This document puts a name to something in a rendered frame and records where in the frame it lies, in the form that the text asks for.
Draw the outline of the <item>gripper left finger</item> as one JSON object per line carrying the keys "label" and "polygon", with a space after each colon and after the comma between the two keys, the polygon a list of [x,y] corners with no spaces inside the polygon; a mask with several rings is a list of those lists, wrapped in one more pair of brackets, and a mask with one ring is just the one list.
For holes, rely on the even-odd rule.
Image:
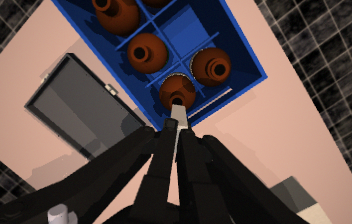
{"label": "gripper left finger", "polygon": [[161,131],[142,126],[63,180],[2,205],[0,224],[93,224],[152,154],[124,224],[164,224],[178,129],[172,104]]}

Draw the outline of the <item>blue divided crate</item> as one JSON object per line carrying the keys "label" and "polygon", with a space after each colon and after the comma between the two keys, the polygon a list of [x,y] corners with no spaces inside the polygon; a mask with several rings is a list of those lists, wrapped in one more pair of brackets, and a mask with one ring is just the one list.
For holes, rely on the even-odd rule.
{"label": "blue divided crate", "polygon": [[[171,111],[159,99],[160,86],[169,74],[184,73],[195,87],[195,101],[186,110],[187,121],[190,121],[222,103],[242,81],[255,56],[225,0],[173,0],[155,16],[148,12],[141,0],[135,0],[147,15],[147,22],[127,39],[111,34],[101,26],[92,0],[51,1],[153,126],[163,126],[164,119],[171,117]],[[160,37],[169,50],[168,63],[154,74],[136,71],[127,57],[130,41],[141,33]],[[192,56],[207,47],[223,49],[232,63],[227,80],[215,87],[198,83],[189,69]],[[188,119],[230,88],[231,91]]]}

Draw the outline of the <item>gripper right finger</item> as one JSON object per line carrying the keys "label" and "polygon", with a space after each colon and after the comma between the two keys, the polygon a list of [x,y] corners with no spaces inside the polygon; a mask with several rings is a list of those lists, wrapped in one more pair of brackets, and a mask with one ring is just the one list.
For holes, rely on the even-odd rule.
{"label": "gripper right finger", "polygon": [[216,137],[197,137],[180,105],[174,153],[179,205],[193,206],[195,224],[233,224],[230,216],[235,224],[310,224]]}

